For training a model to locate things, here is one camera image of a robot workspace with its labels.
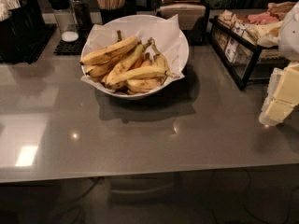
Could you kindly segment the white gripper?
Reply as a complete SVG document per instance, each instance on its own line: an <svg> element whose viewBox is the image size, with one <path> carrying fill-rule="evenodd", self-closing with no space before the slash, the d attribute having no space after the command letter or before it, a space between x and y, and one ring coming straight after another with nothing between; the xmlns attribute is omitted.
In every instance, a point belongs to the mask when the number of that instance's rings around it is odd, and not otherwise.
<svg viewBox="0 0 299 224"><path fill-rule="evenodd" d="M299 61L299 2L283 20L279 30L278 50L286 59ZM291 105L299 105L299 63L291 63L283 70L274 98Z"/></svg>

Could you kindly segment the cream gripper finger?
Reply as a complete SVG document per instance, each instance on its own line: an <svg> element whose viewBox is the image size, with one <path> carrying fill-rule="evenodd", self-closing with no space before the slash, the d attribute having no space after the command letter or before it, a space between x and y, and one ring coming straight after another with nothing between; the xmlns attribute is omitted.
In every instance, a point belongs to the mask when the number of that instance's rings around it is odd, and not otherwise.
<svg viewBox="0 0 299 224"><path fill-rule="evenodd" d="M276 126L282 123L292 111L293 105L267 97L263 102L259 121L263 125Z"/></svg>

